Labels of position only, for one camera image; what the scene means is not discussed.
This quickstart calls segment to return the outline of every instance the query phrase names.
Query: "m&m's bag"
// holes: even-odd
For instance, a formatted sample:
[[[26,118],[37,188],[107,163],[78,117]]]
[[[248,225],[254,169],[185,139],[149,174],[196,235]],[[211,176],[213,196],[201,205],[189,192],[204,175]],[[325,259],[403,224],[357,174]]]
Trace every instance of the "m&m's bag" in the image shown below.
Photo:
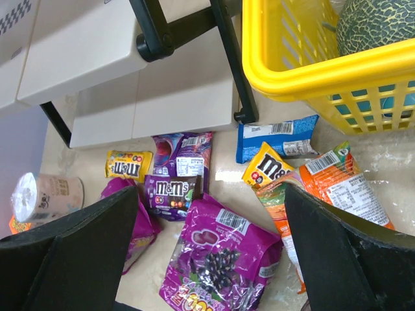
[[[242,179],[253,189],[259,189],[293,170],[269,144],[263,142]]]
[[[201,176],[145,176],[148,211],[166,220],[185,220],[193,200],[200,198]]]
[[[212,132],[153,136],[157,152],[153,174],[170,177],[200,175],[202,192],[209,192]]]
[[[105,164],[105,177],[132,178],[139,183],[150,168],[153,153],[108,151]]]

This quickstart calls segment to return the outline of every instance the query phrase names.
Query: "nutrition label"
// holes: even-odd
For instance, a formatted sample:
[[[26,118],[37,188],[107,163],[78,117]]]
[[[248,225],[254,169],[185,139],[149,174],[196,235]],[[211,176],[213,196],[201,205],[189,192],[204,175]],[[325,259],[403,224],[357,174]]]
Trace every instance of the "nutrition label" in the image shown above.
[[[177,157],[176,158],[177,176],[197,176],[203,177],[204,159],[202,157]]]
[[[369,187],[363,174],[338,183],[327,190],[333,205],[378,225],[386,225],[388,216]]]
[[[297,156],[299,154],[313,153],[313,149],[310,145],[310,139],[304,141],[289,141],[284,142],[284,152],[286,156]]]

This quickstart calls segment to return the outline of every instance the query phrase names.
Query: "beige tile floor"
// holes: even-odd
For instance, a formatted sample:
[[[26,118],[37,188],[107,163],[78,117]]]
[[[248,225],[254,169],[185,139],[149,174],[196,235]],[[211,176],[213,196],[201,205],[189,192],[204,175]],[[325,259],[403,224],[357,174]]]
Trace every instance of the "beige tile floor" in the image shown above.
[[[314,114],[303,102],[277,103],[257,93],[255,97],[261,116],[260,124],[298,119]],[[71,126],[77,96],[66,96],[54,103]],[[415,162],[412,161],[415,154],[414,134],[415,130],[409,130],[346,137],[320,119],[312,145],[316,150],[325,152],[348,139],[353,155],[396,229],[415,235],[415,210],[412,208],[415,198],[412,191],[415,179],[413,174]],[[250,188],[241,181],[247,165],[239,165],[235,162],[236,143],[236,129],[219,132],[214,136],[211,157],[211,195],[249,220],[267,229],[273,229],[267,212],[263,210]],[[146,138],[102,148],[69,150],[54,128],[49,125],[41,172],[79,177],[85,186],[85,206],[89,206],[98,200],[108,182],[104,177],[104,164],[106,152],[113,149],[155,152],[155,145],[151,138]],[[305,161],[297,159],[289,162],[297,167]],[[170,310],[159,297],[158,291],[183,224],[163,222],[162,225],[164,230],[157,241],[147,249],[130,272],[122,277],[117,294],[118,301],[144,311]],[[298,288],[294,267],[289,263],[284,252],[259,310],[300,310],[307,298],[305,294],[296,294]]]

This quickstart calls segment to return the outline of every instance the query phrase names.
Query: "purple m&m's bag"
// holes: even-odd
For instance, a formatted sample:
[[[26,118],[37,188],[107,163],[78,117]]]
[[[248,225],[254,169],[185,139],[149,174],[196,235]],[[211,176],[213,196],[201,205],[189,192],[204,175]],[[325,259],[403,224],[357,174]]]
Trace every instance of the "purple m&m's bag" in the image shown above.
[[[132,179],[114,178],[110,180],[101,193],[101,199],[110,196],[122,188],[134,186],[136,183]],[[125,259],[123,274],[126,274],[133,263],[152,244],[161,231],[160,225],[153,217],[147,214],[144,205],[139,200],[136,223],[132,231],[130,245],[128,246],[127,258]]]
[[[171,222],[186,219],[193,200],[200,198],[200,176],[145,176],[148,211]]]
[[[257,310],[281,249],[279,235],[205,194],[189,210],[160,295],[177,311]]]
[[[153,174],[170,177],[202,176],[202,190],[208,193],[212,137],[212,132],[154,136],[157,152]]]

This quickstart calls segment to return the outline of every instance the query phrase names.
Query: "candy bag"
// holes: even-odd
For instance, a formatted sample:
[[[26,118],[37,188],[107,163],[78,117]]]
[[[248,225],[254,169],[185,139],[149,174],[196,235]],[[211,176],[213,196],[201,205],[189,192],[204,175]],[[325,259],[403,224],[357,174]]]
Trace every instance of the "candy bag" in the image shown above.
[[[105,164],[105,177],[124,177],[144,182],[150,168],[151,152],[108,151]]]
[[[267,142],[282,157],[318,154],[310,141],[318,115],[304,119],[269,125],[243,125],[238,127],[236,162],[250,161]]]
[[[212,132],[154,136],[157,152],[154,175],[202,176],[202,191],[209,191]]]
[[[129,186],[136,187],[134,180],[114,178],[108,182],[108,185],[102,191],[101,199]],[[138,207],[136,223],[134,224],[130,245],[128,246],[123,274],[126,274],[130,270],[133,263],[135,263],[144,250],[155,241],[157,235],[161,231],[160,225],[153,217],[147,214],[147,211],[140,200]]]
[[[200,198],[200,176],[145,176],[148,211],[169,221],[182,221],[193,200]]]
[[[177,311],[257,310],[281,248],[278,235],[205,194],[190,207],[160,295]]]
[[[292,170],[294,170],[292,166],[284,162],[269,144],[263,142],[261,149],[245,170],[242,179],[254,189],[259,189]]]
[[[313,196],[343,211],[386,228],[395,229],[359,170],[347,141],[257,190],[257,197],[274,220],[289,257],[297,267],[302,281],[302,291],[305,287],[285,214],[286,186],[283,181],[298,185]]]

